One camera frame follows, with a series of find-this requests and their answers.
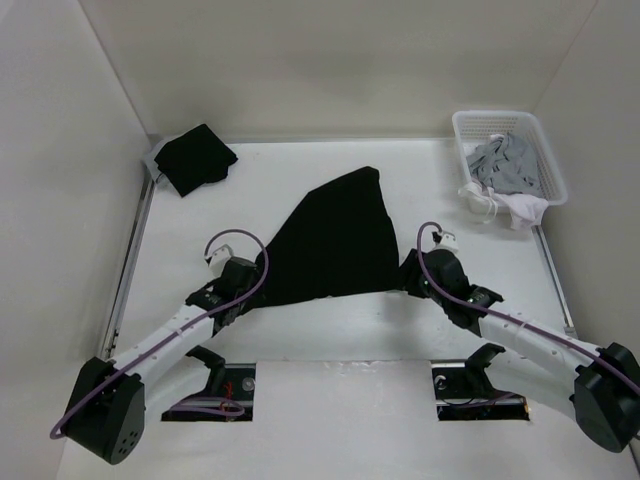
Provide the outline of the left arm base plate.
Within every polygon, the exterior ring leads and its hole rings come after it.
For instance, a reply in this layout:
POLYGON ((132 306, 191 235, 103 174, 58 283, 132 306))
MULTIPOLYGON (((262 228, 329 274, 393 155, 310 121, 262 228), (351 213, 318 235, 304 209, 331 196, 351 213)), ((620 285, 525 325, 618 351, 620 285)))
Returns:
POLYGON ((182 401, 182 410, 162 414, 163 422, 252 422, 256 365, 227 365, 214 374, 203 390, 182 401))

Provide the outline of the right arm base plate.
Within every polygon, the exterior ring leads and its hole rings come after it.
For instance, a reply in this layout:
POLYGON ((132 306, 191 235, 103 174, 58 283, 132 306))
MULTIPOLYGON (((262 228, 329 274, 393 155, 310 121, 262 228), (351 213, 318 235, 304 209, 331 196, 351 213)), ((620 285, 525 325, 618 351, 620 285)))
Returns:
POLYGON ((461 362, 431 367, 436 414, 440 421, 529 421, 527 400, 496 389, 461 362))

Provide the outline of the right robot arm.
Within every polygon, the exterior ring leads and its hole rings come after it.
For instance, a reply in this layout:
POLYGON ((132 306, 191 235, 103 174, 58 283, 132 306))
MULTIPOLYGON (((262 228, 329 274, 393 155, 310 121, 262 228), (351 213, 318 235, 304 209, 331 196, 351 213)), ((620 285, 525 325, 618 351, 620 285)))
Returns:
POLYGON ((484 339, 466 361, 464 384, 483 396, 503 390, 576 422, 596 445, 622 452, 639 433, 639 362, 623 345, 600 347, 493 309, 502 296, 469 282, 446 249, 411 250, 400 285, 430 299, 456 327, 484 339))

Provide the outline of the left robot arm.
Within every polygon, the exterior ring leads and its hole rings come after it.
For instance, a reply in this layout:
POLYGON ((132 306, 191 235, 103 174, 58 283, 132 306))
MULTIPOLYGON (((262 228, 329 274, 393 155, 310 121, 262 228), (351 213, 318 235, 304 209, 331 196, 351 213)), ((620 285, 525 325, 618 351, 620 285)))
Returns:
POLYGON ((88 360, 57 433, 117 465, 137 446, 148 421, 189 412, 184 402, 191 396, 219 395, 226 362, 203 344, 242 314, 260 280, 256 264, 232 257, 218 278, 192 293, 146 339, 108 360, 88 360))

